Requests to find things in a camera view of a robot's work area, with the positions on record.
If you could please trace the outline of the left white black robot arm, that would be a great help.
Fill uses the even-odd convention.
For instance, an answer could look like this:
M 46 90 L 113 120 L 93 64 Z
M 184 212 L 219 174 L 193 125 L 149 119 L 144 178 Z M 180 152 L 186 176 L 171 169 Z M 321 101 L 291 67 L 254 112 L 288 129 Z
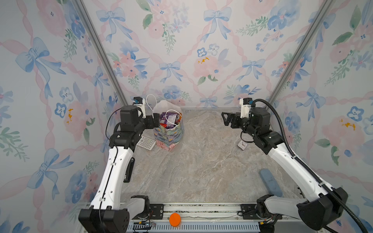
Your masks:
M 109 156 L 98 191 L 89 208 L 82 209 L 78 219 L 88 233 L 125 233 L 132 219 L 148 219 L 150 201 L 146 195 L 135 195 L 124 205 L 121 189 L 130 180 L 134 168 L 134 151 L 146 129 L 159 126 L 159 114 L 125 117 L 117 123 L 109 138 Z

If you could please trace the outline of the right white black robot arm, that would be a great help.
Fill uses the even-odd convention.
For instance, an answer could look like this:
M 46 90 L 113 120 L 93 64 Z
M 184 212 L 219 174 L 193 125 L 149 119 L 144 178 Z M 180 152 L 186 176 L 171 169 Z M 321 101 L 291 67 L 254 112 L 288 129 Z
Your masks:
M 316 231 L 342 216 L 343 204 L 348 199 L 346 191 L 323 180 L 286 147 L 284 137 L 270 129 L 270 113 L 265 108 L 255 107 L 245 117 L 240 113 L 223 112 L 221 115 L 224 125 L 252 136 L 254 144 L 284 169 L 304 196 L 297 200 L 268 194 L 257 199 L 255 210 L 247 215 L 260 218 L 290 216 Z

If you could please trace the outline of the purple snack packet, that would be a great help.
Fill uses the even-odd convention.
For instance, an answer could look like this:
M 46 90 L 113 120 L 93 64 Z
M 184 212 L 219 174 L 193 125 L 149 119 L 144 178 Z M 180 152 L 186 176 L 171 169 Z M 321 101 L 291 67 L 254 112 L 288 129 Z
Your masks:
M 165 118 L 166 118 L 166 122 L 168 123 L 171 123 L 171 124 L 175 124 L 175 125 L 177 125 L 176 123 L 175 123 L 175 121 L 176 121 L 176 116 L 178 115 L 178 113 L 176 113 L 176 112 L 167 112 L 166 114 L 165 114 Z

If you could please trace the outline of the red sauce packet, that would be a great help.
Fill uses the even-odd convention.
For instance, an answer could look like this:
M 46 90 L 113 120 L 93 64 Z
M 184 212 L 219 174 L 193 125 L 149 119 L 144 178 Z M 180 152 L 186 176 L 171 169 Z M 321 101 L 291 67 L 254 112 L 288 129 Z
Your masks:
M 177 125 L 175 125 L 175 124 L 171 124 L 171 123 L 167 123 L 167 125 L 166 125 L 166 128 L 167 129 L 172 129 L 172 128 L 174 128 L 174 127 L 176 127 Z

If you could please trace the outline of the floral paper gift bag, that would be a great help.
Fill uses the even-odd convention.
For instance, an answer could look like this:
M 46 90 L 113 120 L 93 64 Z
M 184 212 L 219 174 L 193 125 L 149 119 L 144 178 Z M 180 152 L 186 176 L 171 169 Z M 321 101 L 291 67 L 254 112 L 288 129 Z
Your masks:
M 149 94 L 145 99 L 146 104 L 152 110 L 152 113 L 160 114 L 160 127 L 153 130 L 154 139 L 158 147 L 172 151 L 176 145 L 181 141 L 184 135 L 183 118 L 176 127 L 167 129 L 165 114 L 167 112 L 176 112 L 182 114 L 180 107 L 168 102 L 167 100 L 156 101 L 153 94 Z

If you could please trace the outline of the orange Fox's candy bag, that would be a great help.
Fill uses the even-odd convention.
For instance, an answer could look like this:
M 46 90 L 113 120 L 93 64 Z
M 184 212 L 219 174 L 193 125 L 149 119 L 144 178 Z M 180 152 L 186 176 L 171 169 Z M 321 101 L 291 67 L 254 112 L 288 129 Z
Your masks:
M 178 115 L 176 116 L 176 121 L 175 121 L 175 123 L 176 123 L 176 124 L 179 124 L 181 120 L 182 120 L 182 115 L 181 115 L 181 114 L 178 114 Z

